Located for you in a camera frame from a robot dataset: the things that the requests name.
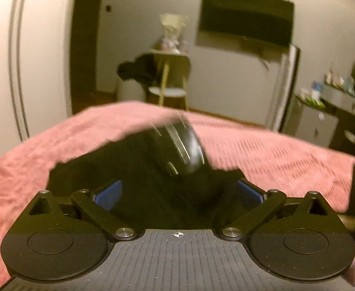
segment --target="pink blanket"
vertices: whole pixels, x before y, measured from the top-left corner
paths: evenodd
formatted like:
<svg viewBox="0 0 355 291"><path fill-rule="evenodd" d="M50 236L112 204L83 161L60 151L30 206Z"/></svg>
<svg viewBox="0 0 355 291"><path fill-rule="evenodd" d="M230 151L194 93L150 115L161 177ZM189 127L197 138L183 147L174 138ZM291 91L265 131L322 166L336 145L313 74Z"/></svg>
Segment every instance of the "pink blanket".
<svg viewBox="0 0 355 291"><path fill-rule="evenodd" d="M107 140L160 123L177 111L142 103L91 108L35 136L0 158L0 244L35 194L44 189L56 162L78 157ZM221 119L185 113L212 165L240 168L264 190L288 196L320 191L337 211L348 205L355 158L272 132ZM0 256L0 286L9 275ZM355 284L355 261L349 271Z"/></svg>

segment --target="textured gray plate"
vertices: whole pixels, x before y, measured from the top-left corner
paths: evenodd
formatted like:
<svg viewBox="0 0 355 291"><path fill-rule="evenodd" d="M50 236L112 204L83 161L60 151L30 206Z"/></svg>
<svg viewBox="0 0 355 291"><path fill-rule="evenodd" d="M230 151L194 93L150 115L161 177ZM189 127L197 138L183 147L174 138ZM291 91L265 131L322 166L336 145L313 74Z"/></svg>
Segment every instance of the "textured gray plate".
<svg viewBox="0 0 355 291"><path fill-rule="evenodd" d="M117 243L94 271L71 281L43 284L12 279L2 290L355 290L343 278L301 284L272 276L258 267L237 242L210 230L147 230L132 242Z"/></svg>

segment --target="wooden floor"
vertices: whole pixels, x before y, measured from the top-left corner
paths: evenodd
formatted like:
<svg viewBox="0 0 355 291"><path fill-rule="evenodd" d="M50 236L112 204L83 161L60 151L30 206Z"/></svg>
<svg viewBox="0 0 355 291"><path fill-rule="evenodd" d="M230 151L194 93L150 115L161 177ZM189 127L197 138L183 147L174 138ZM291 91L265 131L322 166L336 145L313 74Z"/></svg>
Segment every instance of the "wooden floor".
<svg viewBox="0 0 355 291"><path fill-rule="evenodd" d="M95 93L73 94L72 95L72 113L73 113L73 115L75 115L75 114L80 113L81 111L85 110L88 107L111 104L111 103L115 103L116 101L117 101L117 95L115 93L95 92ZM158 101L159 101L158 97L150 96L148 99L148 103L155 104L155 105L158 104ZM175 109L184 109L184 101L166 98L165 106L175 108ZM238 123L243 124L245 126L263 128L262 125L255 124L253 122L242 121L242 120L227 117L224 115L219 115L217 113L209 113L206 111L202 111L199 109L193 109L193 108L189 108L189 110L192 112L195 112L195 113L202 113L204 115L217 117L217 118L221 118L221 119L226 119L226 120L230 120L233 122L238 122Z"/></svg>
<svg viewBox="0 0 355 291"><path fill-rule="evenodd" d="M94 92L72 94L72 114L75 115L92 106L101 106L115 103L117 96L115 93Z"/></svg>

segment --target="round pad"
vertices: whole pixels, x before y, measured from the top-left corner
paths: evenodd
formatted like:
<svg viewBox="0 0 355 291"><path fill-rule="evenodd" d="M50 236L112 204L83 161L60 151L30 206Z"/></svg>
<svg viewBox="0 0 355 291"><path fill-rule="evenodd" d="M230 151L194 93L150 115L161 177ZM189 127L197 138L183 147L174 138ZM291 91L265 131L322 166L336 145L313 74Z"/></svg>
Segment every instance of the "round pad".
<svg viewBox="0 0 355 291"><path fill-rule="evenodd" d="M293 252L304 255L317 254L328 246L328 240L323 234L304 228L289 231L284 235L283 243Z"/></svg>
<svg viewBox="0 0 355 291"><path fill-rule="evenodd" d="M354 259L355 242L345 228L322 218L288 217L261 225L249 240L253 258L268 272L294 281L340 275Z"/></svg>
<svg viewBox="0 0 355 291"><path fill-rule="evenodd" d="M106 239L94 225L49 213L11 228L1 244L8 272L36 281L81 275L98 265L107 251Z"/></svg>
<svg viewBox="0 0 355 291"><path fill-rule="evenodd" d="M28 240L28 246L39 254L53 255L68 250L73 242L71 233L50 228L33 234Z"/></svg>

